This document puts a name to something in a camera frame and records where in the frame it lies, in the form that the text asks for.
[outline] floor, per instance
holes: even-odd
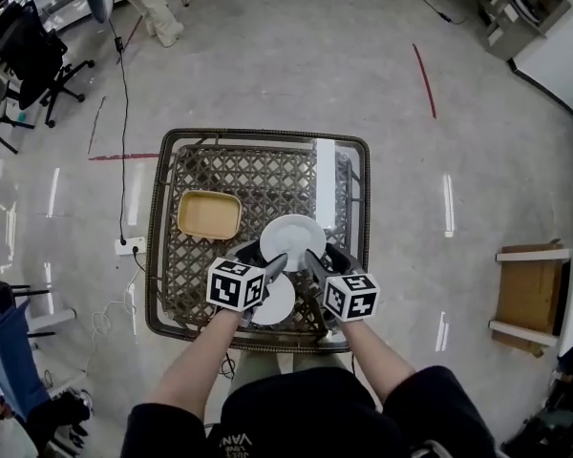
[[[479,43],[473,0],[197,0],[171,6],[185,36],[170,49],[137,30],[125,53],[130,100],[125,236],[145,236],[162,136],[176,127],[235,127],[357,135],[371,146],[371,271],[384,287],[373,328],[420,368],[449,366],[498,440],[541,405],[555,355],[535,359],[490,339],[503,244],[573,242],[573,117],[514,77]],[[117,32],[137,21],[116,9]],[[57,126],[13,133],[0,148],[0,278],[50,283],[52,310],[77,319],[43,352],[83,368],[92,315],[121,300],[136,273],[115,256],[124,94],[110,30],[89,21],[64,34],[73,62],[93,58],[62,98]],[[413,44],[424,62],[429,98]],[[454,235],[445,236],[444,175],[454,192]],[[140,309],[108,314],[85,386],[95,417],[86,456],[118,456],[126,417],[185,343],[152,334],[143,278]],[[439,317],[450,324],[435,352]],[[219,377],[206,416],[219,417]]]

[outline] wicker table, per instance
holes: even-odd
[[[193,341],[214,313],[214,306],[205,301],[210,263],[230,247],[257,239],[271,220],[285,214],[319,219],[324,210],[327,222],[326,206],[334,203],[335,208],[329,208],[332,223],[324,225],[327,239],[350,250],[367,269],[369,181],[369,148],[357,137],[225,129],[170,131],[161,143],[151,204],[148,326],[162,336]],[[225,192],[240,199],[242,222],[234,239],[194,238],[179,230],[179,201],[189,190]],[[316,301],[319,289],[311,276],[307,272],[287,275],[297,295],[291,315],[272,326],[252,324],[239,330],[231,347],[298,353],[348,351],[341,333],[328,334]]]

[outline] white power outlet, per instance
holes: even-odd
[[[134,246],[138,248],[136,254],[142,255],[146,253],[146,242],[144,238],[127,238],[125,244],[121,244],[121,239],[115,241],[115,253],[118,256],[126,256],[134,254]]]

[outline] white desk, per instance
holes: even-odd
[[[498,332],[510,334],[546,346],[557,346],[558,356],[564,355],[573,347],[573,249],[556,249],[551,251],[535,251],[530,253],[499,253],[497,261],[532,261],[532,260],[571,260],[569,274],[569,290],[562,321],[560,337],[539,331],[531,331],[512,324],[490,321],[488,326]]]

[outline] green pants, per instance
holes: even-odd
[[[293,354],[293,372],[323,366],[344,368],[344,365],[335,354]],[[243,351],[236,368],[236,374],[229,388],[229,394],[246,384],[280,374],[276,353]]]

